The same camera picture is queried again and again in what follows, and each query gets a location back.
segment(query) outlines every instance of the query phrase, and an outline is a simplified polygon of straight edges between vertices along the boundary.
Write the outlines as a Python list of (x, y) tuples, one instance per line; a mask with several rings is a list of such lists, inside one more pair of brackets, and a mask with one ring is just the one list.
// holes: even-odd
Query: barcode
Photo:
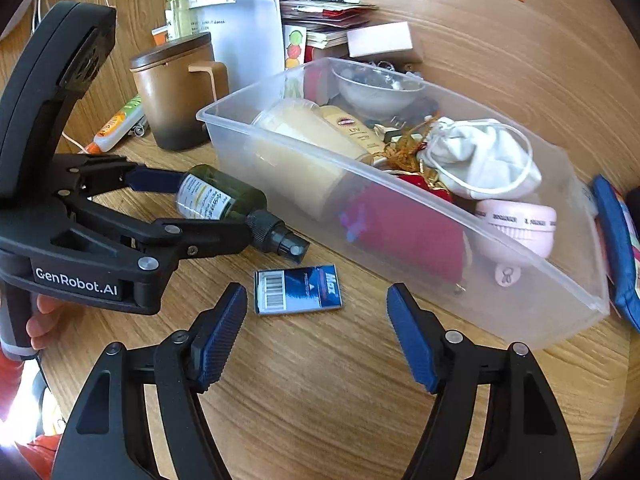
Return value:
[(261, 301), (258, 305), (262, 310), (286, 310), (287, 302), (284, 293), (284, 271), (272, 270), (260, 274)]

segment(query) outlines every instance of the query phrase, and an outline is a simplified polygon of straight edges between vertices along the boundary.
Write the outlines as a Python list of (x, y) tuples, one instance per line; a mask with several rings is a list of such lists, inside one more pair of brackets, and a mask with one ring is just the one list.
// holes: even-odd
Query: transparent plastic bin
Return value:
[[(529, 138), (543, 177), (536, 193), (540, 203), (558, 212), (548, 261), (412, 184), (252, 125), (262, 111), (292, 94), (302, 92), (319, 105), (344, 94), (335, 74), (350, 66), (361, 65), (330, 58), (307, 63), (201, 110), (197, 117), (207, 124), (219, 169), (261, 189), (270, 211), (307, 237), (392, 282), (405, 282), (412, 293), (507, 343), (544, 348), (609, 314), (600, 242), (569, 158), (504, 115), (433, 84), (425, 83), (420, 93), (420, 106), (431, 102), (444, 116), (495, 118)], [(327, 185), (326, 175), (333, 184)], [(476, 250), (479, 237), (529, 261), (517, 283), (497, 284), (495, 263)]]

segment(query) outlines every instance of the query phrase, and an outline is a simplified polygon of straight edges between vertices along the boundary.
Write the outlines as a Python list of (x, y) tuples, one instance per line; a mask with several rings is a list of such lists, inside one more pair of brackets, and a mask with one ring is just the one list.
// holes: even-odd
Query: wooden table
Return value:
[[(159, 0), (112, 1), (118, 5), (118, 48), (74, 113), (73, 130), (67, 132), (78, 138), (99, 128), (116, 109), (114, 102), (119, 105), (130, 93), (126, 60), (157, 25), (148, 16), (160, 16)], [(411, 22), (430, 81), (492, 106), (562, 146), (584, 180), (603, 172), (621, 190), (638, 185), (640, 52), (608, 0), (367, 1), (381, 6), (380, 18)], [(122, 95), (114, 98), (114, 92)], [(214, 162), (208, 147), (171, 155), (160, 153), (150, 140), (130, 142), (120, 152), (178, 170)], [(145, 219), (172, 211), (168, 198), (134, 199), (128, 192), (103, 203)], [(235, 479), (399, 479), (433, 399), (413, 382), (386, 319), (389, 284), (319, 246), (312, 247), (306, 262), (338, 266), (345, 309), (277, 319), (249, 314), (222, 380), (203, 398), (213, 435)], [(251, 249), (184, 262), (172, 277), (161, 313), (151, 318), (74, 311), (61, 342), (43, 359), (63, 413), (70, 413), (107, 343), (120, 340), (129, 348), (158, 343), (188, 327), (229, 281), (251, 290), (254, 270), (281, 264)], [(423, 305), (445, 327), (479, 344), (499, 344)], [(612, 435), (615, 443), (640, 406), (640, 338), (611, 317), (536, 357), (588, 478)], [(486, 399), (481, 388), (459, 478), (472, 473)], [(171, 477), (153, 402), (150, 412), (158, 460)]]

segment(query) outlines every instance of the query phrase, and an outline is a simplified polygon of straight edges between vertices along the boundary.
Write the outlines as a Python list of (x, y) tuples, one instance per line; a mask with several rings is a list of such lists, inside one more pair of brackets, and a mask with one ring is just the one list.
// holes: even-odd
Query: white bowl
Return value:
[[(389, 72), (380, 68), (372, 68), (372, 70)], [(417, 77), (393, 74), (401, 78), (403, 83), (411, 86), (415, 85), (415, 89), (395, 90), (370, 86), (352, 81), (334, 70), (335, 78), (338, 81), (338, 90), (342, 97), (364, 118), (378, 120), (391, 118), (407, 108), (420, 97), (427, 86), (423, 80)]]

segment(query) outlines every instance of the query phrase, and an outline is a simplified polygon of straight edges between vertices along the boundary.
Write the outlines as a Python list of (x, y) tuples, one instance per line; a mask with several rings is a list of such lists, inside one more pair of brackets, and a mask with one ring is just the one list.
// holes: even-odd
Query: white fabric bag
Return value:
[[(513, 138), (510, 131), (522, 140)], [(442, 117), (434, 125), (418, 160), (440, 173), (452, 193), (473, 200), (517, 200), (542, 181), (533, 162), (529, 139), (518, 129), (495, 119), (453, 121)]]

